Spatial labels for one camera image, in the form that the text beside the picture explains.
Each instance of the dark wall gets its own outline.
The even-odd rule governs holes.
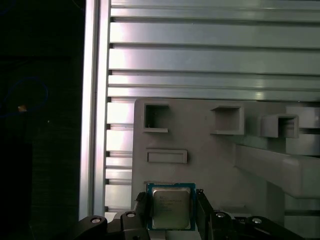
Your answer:
[[[19,84],[0,108],[0,140],[32,145],[28,224],[35,239],[48,239],[78,221],[84,12],[72,0],[16,0],[2,14],[10,4],[0,3],[0,103],[26,77],[44,83],[48,98],[34,112],[3,117],[46,98],[39,82]],[[27,186],[21,178],[12,187],[19,191]]]

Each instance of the cpu processor chip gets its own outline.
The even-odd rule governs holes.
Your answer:
[[[171,185],[148,183],[152,199],[151,230],[192,230],[194,228],[193,183]]]

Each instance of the blue cable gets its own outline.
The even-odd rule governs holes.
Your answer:
[[[0,104],[0,109],[2,108],[3,103],[5,103],[5,102],[7,101],[8,97],[11,95],[11,93],[12,93],[13,90],[16,88],[16,86],[18,86],[19,84],[21,84],[21,83],[23,83],[23,82],[25,82],[25,81],[36,81],[36,82],[40,83],[40,84],[43,86],[44,90],[45,90],[45,98],[44,98],[44,100],[42,101],[42,103],[40,103],[39,105],[36,105],[36,106],[34,106],[34,107],[32,107],[32,108],[27,109],[26,112],[34,112],[34,111],[42,108],[42,107],[46,104],[46,102],[47,102],[47,100],[48,100],[48,96],[49,96],[49,91],[48,91],[47,86],[46,86],[42,81],[40,81],[37,77],[31,76],[31,77],[25,77],[25,78],[21,79],[20,81],[16,82],[16,83],[9,89],[8,93],[6,94],[6,96],[4,97],[4,99],[3,99],[3,101],[2,101],[2,104]],[[23,113],[25,113],[25,112],[10,112],[10,113],[4,114],[4,115],[0,115],[0,118],[18,116],[18,115],[21,115],[21,114],[23,114]]]
[[[8,6],[3,11],[0,11],[0,16],[5,15],[7,12],[9,12],[16,5],[16,2],[17,2],[17,0],[12,0],[10,6]]]

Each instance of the screw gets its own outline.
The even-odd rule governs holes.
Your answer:
[[[91,220],[91,222],[93,223],[93,224],[97,224],[97,223],[100,223],[100,219],[99,218],[94,218],[94,219],[92,219]]]
[[[224,214],[223,212],[218,212],[218,213],[216,214],[216,216],[217,216],[218,218],[224,218],[224,217],[225,217],[225,214]]]
[[[136,214],[134,212],[129,212],[126,214],[128,218],[133,218]]]
[[[254,222],[255,224],[261,224],[262,220],[259,218],[254,218],[254,219],[252,219],[252,222]]]

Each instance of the cable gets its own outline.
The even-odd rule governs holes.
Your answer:
[[[25,81],[36,81],[36,82],[40,83],[40,84],[43,86],[44,90],[45,90],[45,98],[44,98],[44,100],[42,101],[42,103],[40,103],[39,105],[36,105],[36,106],[34,106],[34,107],[32,107],[32,108],[27,109],[26,112],[34,112],[34,111],[40,109],[41,107],[43,107],[43,106],[46,104],[46,102],[47,102],[47,100],[48,100],[48,96],[49,96],[49,91],[48,91],[47,86],[46,86],[42,81],[40,81],[37,77],[31,76],[31,77],[25,77],[25,78],[21,79],[20,81],[16,82],[16,83],[9,89],[8,93],[6,94],[6,96],[4,97],[4,99],[3,99],[3,101],[2,101],[2,104],[0,104],[0,109],[2,108],[3,103],[5,103],[5,102],[7,101],[8,97],[11,95],[11,93],[12,93],[13,90],[16,88],[16,86],[18,86],[19,84],[21,84],[21,83],[23,83],[23,82],[25,82]],[[25,112],[10,112],[10,113],[4,114],[4,115],[0,115],[0,118],[18,116],[18,115],[21,115],[21,114],[23,114],[23,113],[25,113]]]
[[[0,11],[0,16],[5,15],[7,12],[9,12],[15,5],[16,5],[17,0],[11,0],[11,5],[8,6],[6,9],[3,11]]]
[[[32,238],[33,238],[33,240],[36,240],[36,237],[35,237],[34,231],[33,231],[32,227],[31,227],[30,223],[28,223],[28,225],[29,225],[29,228],[30,228],[30,230],[31,230],[31,234],[32,234]]]
[[[84,11],[84,9],[81,8],[81,7],[75,2],[75,0],[71,0],[71,1],[73,2],[74,5],[76,5],[76,7],[77,7],[78,9],[80,9],[81,11]]]

